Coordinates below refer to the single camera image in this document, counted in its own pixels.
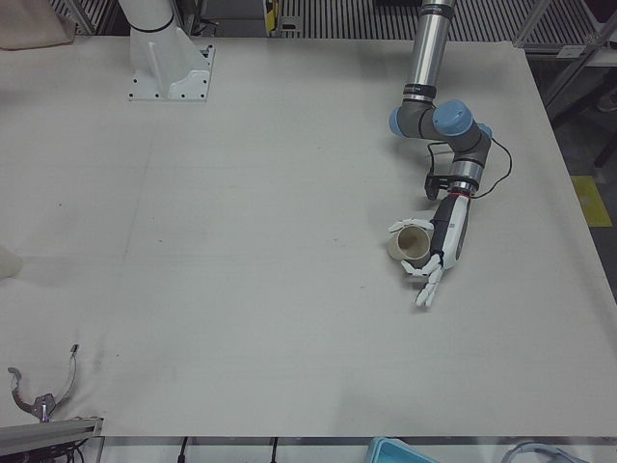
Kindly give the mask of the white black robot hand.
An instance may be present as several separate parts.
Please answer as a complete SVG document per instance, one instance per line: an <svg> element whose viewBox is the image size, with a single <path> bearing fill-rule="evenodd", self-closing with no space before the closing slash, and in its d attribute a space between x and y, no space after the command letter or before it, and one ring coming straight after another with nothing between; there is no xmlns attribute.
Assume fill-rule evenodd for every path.
<svg viewBox="0 0 617 463"><path fill-rule="evenodd" d="M467 230L469 206L469 196L450 193L440 202L431 220L410 218L388 228L389 256L401 264L412 280L426 279L416 297L418 307L431 305L443 272L457 263Z"/></svg>

